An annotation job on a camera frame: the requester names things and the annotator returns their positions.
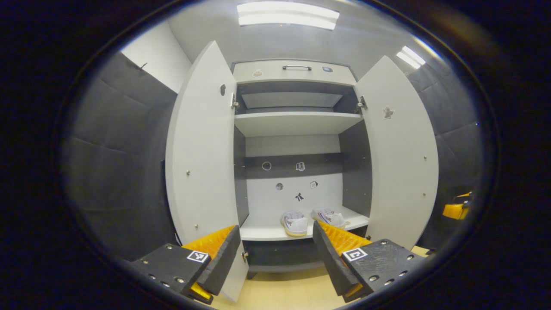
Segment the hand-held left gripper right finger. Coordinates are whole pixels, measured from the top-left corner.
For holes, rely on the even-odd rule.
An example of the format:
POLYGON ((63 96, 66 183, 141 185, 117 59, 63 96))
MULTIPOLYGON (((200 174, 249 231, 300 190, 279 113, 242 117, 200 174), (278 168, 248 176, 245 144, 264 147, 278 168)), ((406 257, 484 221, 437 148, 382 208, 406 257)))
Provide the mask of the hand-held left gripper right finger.
POLYGON ((313 224, 313 241, 336 294, 344 302, 399 284, 427 259, 389 239, 368 241, 319 220, 313 224))

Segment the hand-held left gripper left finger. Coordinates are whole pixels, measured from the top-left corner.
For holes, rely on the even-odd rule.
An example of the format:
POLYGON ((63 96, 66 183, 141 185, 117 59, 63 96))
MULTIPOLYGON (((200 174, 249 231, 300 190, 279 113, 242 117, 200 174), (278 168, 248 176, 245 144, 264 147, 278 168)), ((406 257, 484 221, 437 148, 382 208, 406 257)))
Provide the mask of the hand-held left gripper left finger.
POLYGON ((239 227, 229 226, 183 246, 167 243, 131 265, 149 280, 210 305, 222 290, 240 242, 239 227))

